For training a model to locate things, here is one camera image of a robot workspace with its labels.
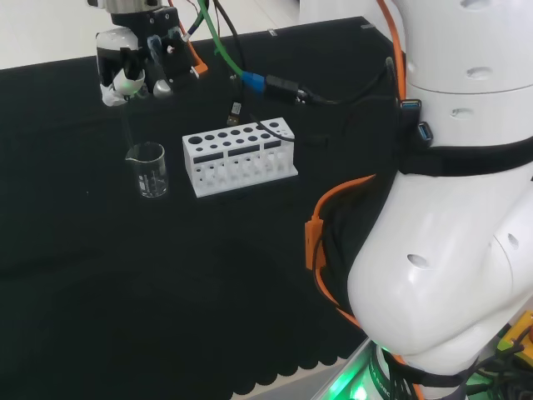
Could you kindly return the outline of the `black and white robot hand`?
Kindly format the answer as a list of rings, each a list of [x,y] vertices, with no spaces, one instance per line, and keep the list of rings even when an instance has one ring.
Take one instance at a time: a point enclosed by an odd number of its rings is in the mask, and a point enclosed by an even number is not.
[[[118,27],[98,33],[96,41],[102,102],[110,108],[124,105],[145,81],[138,38],[129,28]]]

